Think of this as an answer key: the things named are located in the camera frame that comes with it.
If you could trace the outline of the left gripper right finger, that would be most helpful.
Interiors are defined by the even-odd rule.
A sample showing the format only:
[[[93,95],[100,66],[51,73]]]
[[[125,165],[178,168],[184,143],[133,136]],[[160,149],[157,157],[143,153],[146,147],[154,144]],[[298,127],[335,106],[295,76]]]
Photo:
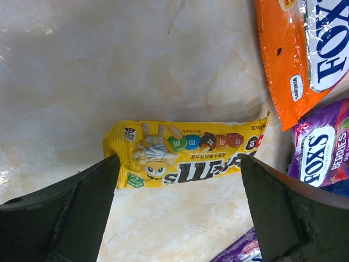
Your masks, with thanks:
[[[240,163],[263,261],[348,261],[348,198],[251,156]]]

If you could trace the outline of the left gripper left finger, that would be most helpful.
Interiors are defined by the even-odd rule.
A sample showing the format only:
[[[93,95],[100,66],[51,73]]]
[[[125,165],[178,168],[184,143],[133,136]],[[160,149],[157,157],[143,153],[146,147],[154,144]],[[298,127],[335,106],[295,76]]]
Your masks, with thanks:
[[[1,261],[96,261],[121,167],[118,156],[1,205]]]

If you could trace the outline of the purple candy bag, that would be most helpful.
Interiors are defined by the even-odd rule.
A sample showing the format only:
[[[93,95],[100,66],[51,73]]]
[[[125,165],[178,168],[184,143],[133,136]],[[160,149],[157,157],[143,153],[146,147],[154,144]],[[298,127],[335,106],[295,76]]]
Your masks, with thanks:
[[[302,117],[292,128],[294,154],[287,174],[348,197],[348,98]]]
[[[228,246],[212,261],[218,262],[262,262],[260,247],[255,228],[251,228],[233,244]]]

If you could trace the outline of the yellow chocolate candy packet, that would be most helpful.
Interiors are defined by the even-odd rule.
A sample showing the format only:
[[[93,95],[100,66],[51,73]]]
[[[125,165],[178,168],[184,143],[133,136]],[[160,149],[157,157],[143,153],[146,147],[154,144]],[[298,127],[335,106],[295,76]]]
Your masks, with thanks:
[[[240,171],[254,156],[269,116],[252,122],[119,121],[103,138],[104,156],[121,162],[116,187],[161,187]]]

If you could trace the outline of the orange candy bag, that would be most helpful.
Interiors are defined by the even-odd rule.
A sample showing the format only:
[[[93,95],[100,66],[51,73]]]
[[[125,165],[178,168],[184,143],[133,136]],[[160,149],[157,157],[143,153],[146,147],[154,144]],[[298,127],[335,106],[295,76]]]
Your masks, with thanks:
[[[348,1],[256,1],[264,71],[289,130],[348,72]]]

